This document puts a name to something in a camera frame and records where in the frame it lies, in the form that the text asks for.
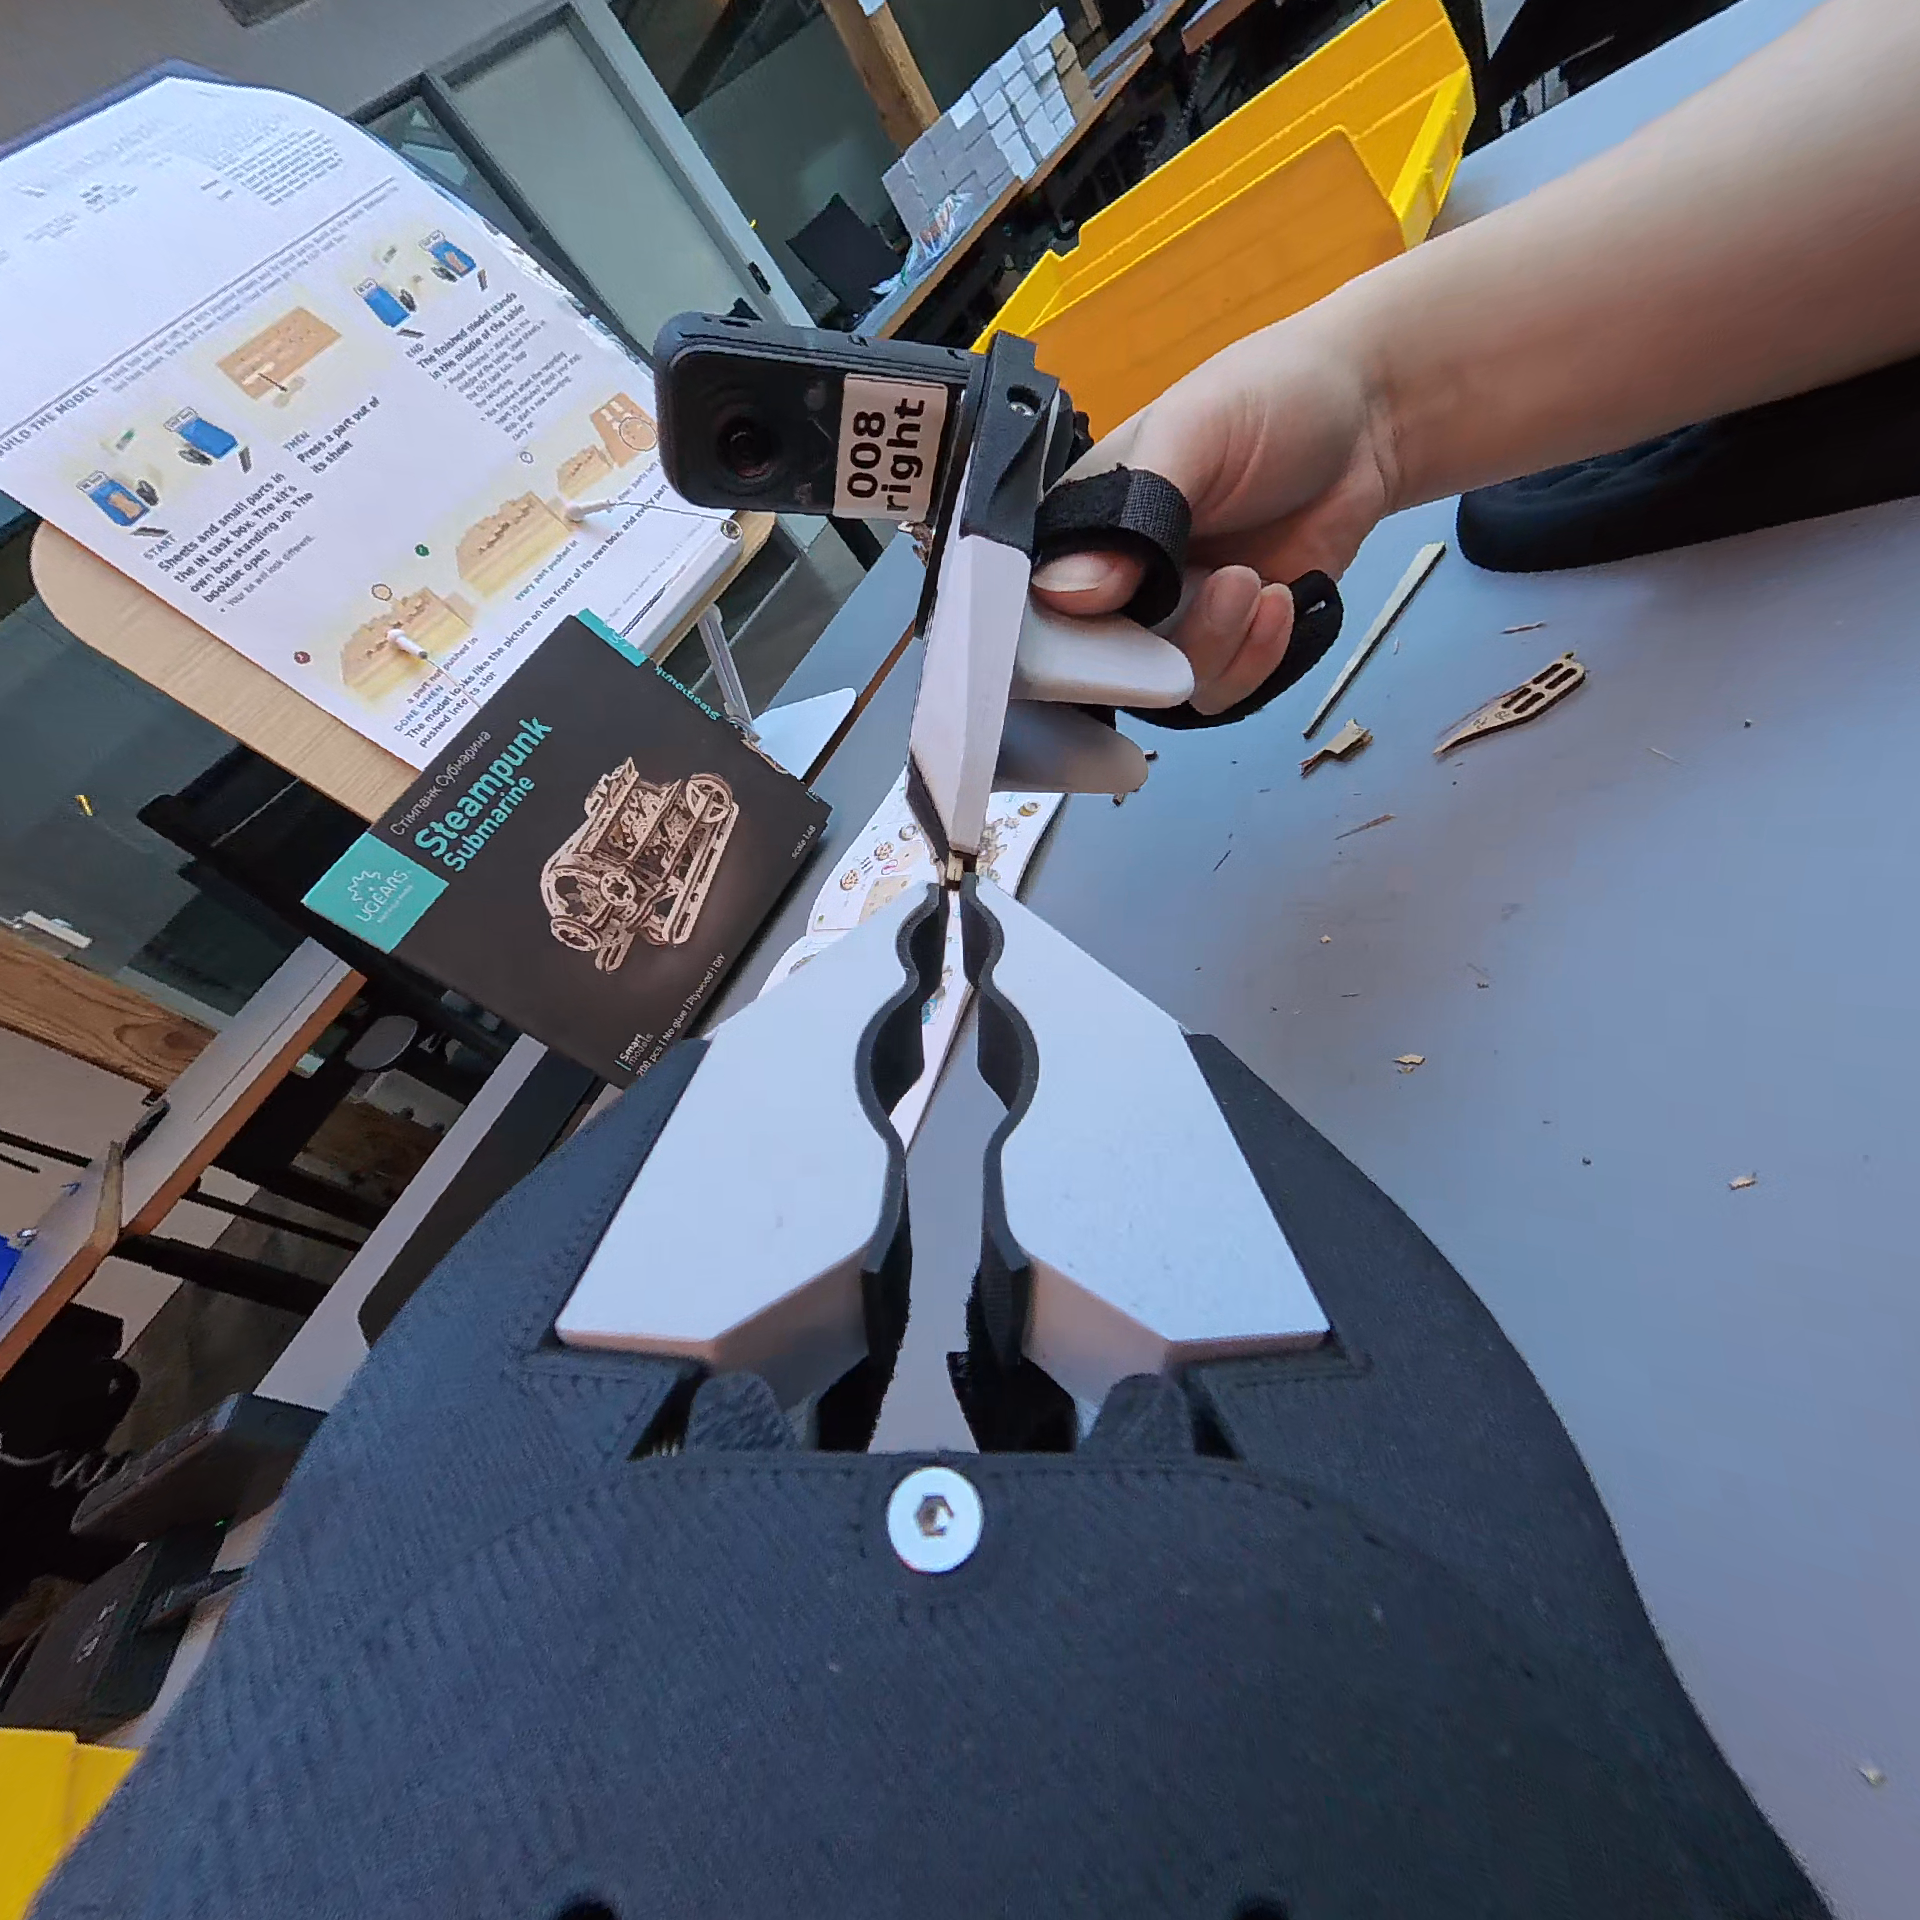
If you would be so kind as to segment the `slotted wooden offcut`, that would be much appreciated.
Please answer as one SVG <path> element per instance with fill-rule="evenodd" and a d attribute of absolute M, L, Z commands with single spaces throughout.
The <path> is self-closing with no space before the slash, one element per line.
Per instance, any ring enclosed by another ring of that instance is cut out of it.
<path fill-rule="evenodd" d="M 1563 655 L 1522 684 L 1468 713 L 1436 742 L 1430 753 L 1442 759 L 1475 742 L 1520 728 L 1563 703 L 1586 676 L 1586 666 L 1576 655 Z"/>

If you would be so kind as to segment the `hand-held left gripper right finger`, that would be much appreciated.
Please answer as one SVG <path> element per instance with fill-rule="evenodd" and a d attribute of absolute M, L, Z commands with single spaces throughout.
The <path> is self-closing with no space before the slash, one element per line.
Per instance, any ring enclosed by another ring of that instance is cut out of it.
<path fill-rule="evenodd" d="M 985 880 L 962 888 L 984 1159 L 977 1345 L 1081 1402 L 1125 1376 L 1322 1345 L 1317 1304 L 1194 1044 Z"/>

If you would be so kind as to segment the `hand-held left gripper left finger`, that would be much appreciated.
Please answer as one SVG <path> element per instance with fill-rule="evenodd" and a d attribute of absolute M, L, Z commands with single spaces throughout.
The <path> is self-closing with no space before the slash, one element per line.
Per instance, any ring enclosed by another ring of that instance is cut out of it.
<path fill-rule="evenodd" d="M 754 1371 L 864 1450 L 907 1318 L 905 1148 L 944 894 L 890 904 L 717 1027 L 557 1318 L 557 1339 Z"/>

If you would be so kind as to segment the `long background workbench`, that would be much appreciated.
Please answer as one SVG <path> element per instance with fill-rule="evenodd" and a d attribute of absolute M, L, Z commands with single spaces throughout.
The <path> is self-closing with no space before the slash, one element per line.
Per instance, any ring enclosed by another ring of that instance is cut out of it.
<path fill-rule="evenodd" d="M 305 943 L 164 1095 L 164 1115 L 124 1170 L 124 1143 L 84 1166 L 38 1222 L 2 1294 L 2 1367 L 67 1307 L 128 1234 L 153 1233 L 220 1151 L 365 988 Z"/>

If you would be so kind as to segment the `black model kit box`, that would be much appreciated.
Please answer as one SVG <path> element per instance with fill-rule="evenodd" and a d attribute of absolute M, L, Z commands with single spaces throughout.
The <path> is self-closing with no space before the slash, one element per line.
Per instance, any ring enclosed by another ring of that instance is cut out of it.
<path fill-rule="evenodd" d="M 628 1086 L 828 820 L 721 711 L 569 616 L 305 906 Z"/>

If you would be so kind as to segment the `black power adapter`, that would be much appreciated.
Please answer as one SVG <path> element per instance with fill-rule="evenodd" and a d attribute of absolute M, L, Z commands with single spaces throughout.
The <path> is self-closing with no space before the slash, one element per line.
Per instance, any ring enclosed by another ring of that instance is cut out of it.
<path fill-rule="evenodd" d="M 145 1714 L 196 1608 L 241 1577 L 212 1569 L 228 1528 L 280 1497 L 323 1422 L 230 1395 L 98 1479 L 53 1536 L 81 1592 L 5 1662 L 2 1724 L 91 1740 Z"/>

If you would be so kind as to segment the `thin wooden strip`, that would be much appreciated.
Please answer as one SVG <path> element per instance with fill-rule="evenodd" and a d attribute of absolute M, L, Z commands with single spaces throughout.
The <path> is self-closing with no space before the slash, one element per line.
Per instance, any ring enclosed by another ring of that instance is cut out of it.
<path fill-rule="evenodd" d="M 1346 700 L 1349 688 L 1354 687 L 1354 681 L 1357 679 L 1363 668 L 1373 658 L 1373 655 L 1377 655 L 1379 646 L 1386 641 L 1386 636 L 1393 633 L 1393 630 L 1401 619 L 1401 614 L 1406 611 L 1408 602 L 1429 582 L 1429 577 L 1434 574 L 1434 570 L 1438 568 L 1438 563 L 1444 558 L 1446 552 L 1450 552 L 1446 542 L 1429 542 L 1429 544 L 1420 546 L 1420 552 L 1412 555 L 1410 564 L 1401 574 L 1397 588 L 1386 598 L 1386 602 L 1384 602 L 1380 611 L 1377 614 L 1373 623 L 1370 625 L 1368 633 L 1356 643 L 1349 662 L 1337 670 L 1333 684 L 1328 687 L 1328 694 L 1323 695 L 1318 707 L 1312 711 L 1312 720 L 1304 729 L 1304 739 L 1317 739 L 1318 737 L 1318 732 L 1325 724 L 1333 708 L 1337 708 Z"/>

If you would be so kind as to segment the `tilted printed poster board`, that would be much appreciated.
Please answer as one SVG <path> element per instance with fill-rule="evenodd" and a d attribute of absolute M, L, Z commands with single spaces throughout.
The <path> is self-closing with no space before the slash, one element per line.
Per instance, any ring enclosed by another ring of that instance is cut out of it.
<path fill-rule="evenodd" d="M 660 656 L 769 539 L 649 368 L 296 94 L 155 76 L 5 154 L 5 492 L 86 648 L 368 820 L 564 616 Z"/>

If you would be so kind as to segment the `yellow plastic bin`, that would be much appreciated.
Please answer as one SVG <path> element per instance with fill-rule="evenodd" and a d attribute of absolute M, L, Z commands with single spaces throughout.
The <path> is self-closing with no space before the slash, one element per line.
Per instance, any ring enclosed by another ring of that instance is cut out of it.
<path fill-rule="evenodd" d="M 32 1907 L 69 1844 L 138 1763 L 69 1732 L 2 1730 L 2 1918 Z"/>
<path fill-rule="evenodd" d="M 1044 254 L 981 331 L 1024 336 L 1108 435 L 1213 352 L 1418 248 L 1472 127 L 1440 2 L 1388 2 Z"/>

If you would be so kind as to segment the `printed instruction booklet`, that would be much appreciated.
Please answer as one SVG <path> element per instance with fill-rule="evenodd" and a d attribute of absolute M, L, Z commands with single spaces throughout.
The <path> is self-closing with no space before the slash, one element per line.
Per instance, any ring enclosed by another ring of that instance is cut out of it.
<path fill-rule="evenodd" d="M 1062 802 L 1065 799 L 1058 793 L 992 793 L 979 854 L 984 878 L 1014 897 L 1028 860 L 1037 854 Z M 888 801 L 876 807 L 876 815 L 861 828 L 838 871 L 824 882 L 804 937 L 780 955 L 761 994 L 772 992 L 777 983 L 808 967 L 818 953 L 846 937 L 850 928 L 872 922 L 890 904 L 917 894 L 930 880 L 925 835 L 905 801 L 905 778 L 900 776 Z M 905 1146 L 912 1146 L 922 1127 L 955 1028 L 969 1009 L 971 988 L 965 977 L 962 939 L 960 922 L 952 920 L 939 988 L 922 1006 L 925 1065 L 912 1091 L 893 1107 L 893 1127 Z"/>

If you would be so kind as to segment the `person's right hand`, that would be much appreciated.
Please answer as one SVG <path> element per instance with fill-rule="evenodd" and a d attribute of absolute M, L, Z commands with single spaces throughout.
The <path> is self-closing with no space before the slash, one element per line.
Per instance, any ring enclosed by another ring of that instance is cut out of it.
<path fill-rule="evenodd" d="M 1357 322 L 1304 313 L 1216 354 L 1076 463 L 1163 474 L 1192 506 L 1197 585 L 1173 639 L 1192 704 L 1248 700 L 1290 650 L 1290 583 L 1330 577 L 1394 511 L 1390 422 Z"/>

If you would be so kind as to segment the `black mesh chair seat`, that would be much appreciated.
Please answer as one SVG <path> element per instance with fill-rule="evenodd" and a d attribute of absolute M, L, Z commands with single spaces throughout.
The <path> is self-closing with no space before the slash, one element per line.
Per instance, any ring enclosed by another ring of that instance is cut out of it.
<path fill-rule="evenodd" d="M 1917 494 L 1917 362 L 1693 424 L 1457 506 L 1490 571 L 1585 570 Z"/>

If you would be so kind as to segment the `stack of small white boxes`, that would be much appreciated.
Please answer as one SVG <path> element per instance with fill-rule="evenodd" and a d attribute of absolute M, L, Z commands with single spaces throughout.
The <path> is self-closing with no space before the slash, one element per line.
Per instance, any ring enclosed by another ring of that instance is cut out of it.
<path fill-rule="evenodd" d="M 998 49 L 949 107 L 883 175 L 883 188 L 910 234 L 962 224 L 1002 193 L 1033 183 L 1120 97 L 1137 54 L 1188 6 L 1153 6 L 1101 49 L 1084 54 L 1069 19 L 1051 8 Z"/>

